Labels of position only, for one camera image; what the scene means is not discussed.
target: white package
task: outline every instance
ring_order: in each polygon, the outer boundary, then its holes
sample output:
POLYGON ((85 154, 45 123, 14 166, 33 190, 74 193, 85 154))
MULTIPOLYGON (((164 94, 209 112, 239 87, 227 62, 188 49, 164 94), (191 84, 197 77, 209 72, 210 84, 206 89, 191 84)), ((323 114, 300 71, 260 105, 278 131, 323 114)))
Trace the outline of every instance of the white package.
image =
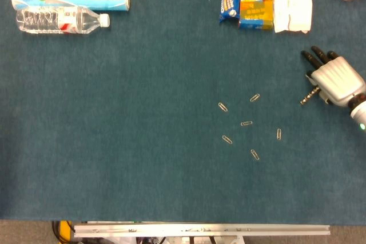
POLYGON ((312 0, 274 0, 274 31, 307 33, 311 29, 312 10, 312 0))

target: cable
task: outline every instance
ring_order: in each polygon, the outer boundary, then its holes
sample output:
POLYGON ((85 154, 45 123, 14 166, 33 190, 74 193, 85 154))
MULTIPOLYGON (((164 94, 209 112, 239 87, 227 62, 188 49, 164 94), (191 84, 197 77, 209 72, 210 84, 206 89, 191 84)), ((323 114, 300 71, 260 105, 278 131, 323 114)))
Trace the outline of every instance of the cable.
POLYGON ((74 228, 74 226, 73 226, 73 225, 71 225, 69 221, 66 221, 66 223, 69 225, 69 227, 70 227, 71 231, 73 231, 73 232, 75 233, 75 228, 74 228))
POLYGON ((210 241, 211 241, 211 244, 216 244, 215 237, 211 236, 210 241))
POLYGON ((165 239, 166 239, 166 237, 163 237, 163 238, 160 240, 159 244, 162 244, 162 243, 165 241, 165 239))
POLYGON ((58 228, 59 228, 59 221, 52 221, 52 231, 53 234, 55 235, 55 237, 62 243, 62 244, 78 244, 79 241, 70 241, 65 239, 63 236, 61 236, 58 233, 58 228))

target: table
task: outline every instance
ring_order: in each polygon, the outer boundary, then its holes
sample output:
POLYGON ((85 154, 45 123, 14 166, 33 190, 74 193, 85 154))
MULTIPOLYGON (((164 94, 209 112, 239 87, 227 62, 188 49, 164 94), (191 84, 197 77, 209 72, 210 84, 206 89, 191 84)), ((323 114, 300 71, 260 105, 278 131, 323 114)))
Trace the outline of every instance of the table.
POLYGON ((0 218, 364 225, 365 133, 299 100, 312 45, 366 77, 365 2, 313 0, 307 35, 219 25, 220 0, 30 35, 0 0, 0 218))

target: robot finger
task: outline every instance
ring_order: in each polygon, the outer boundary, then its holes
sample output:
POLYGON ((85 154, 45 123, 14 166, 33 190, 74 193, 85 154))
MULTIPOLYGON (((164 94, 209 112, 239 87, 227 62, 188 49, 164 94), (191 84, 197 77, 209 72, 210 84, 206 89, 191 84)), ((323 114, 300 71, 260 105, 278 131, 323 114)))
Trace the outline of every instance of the robot finger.
POLYGON ((329 51, 329 52, 327 53, 327 56, 328 56, 331 60, 336 59, 337 57, 339 57, 339 55, 338 55, 338 54, 336 54, 334 51, 329 51))
POLYGON ((316 54, 316 56, 319 57, 319 59, 320 59, 320 61, 322 61, 322 63, 327 64, 329 62, 329 58, 317 46, 312 46, 311 49, 316 54))
POLYGON ((307 77, 311 78, 311 74, 314 73, 314 71, 307 71, 307 77))
POLYGON ((316 59, 315 57, 313 57, 312 55, 311 55, 311 53, 309 53, 309 52, 307 52, 307 51, 301 51, 301 55, 303 56, 303 57, 305 57, 306 58, 306 60, 307 61, 309 61, 309 63, 311 64, 311 65, 313 65, 313 67, 315 68, 315 69, 319 69, 320 67, 322 67, 322 63, 318 60, 318 59, 316 59))

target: plastic water bottle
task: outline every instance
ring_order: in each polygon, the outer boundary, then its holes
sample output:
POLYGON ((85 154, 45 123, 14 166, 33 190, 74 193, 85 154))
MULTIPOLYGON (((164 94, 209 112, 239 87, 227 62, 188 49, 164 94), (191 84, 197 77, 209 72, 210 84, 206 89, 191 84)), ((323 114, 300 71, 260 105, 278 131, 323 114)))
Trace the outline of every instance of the plastic water bottle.
POLYGON ((108 14, 77 6, 29 6, 17 11, 16 20, 20 31, 32 34, 89 34, 97 27, 109 27, 108 14))

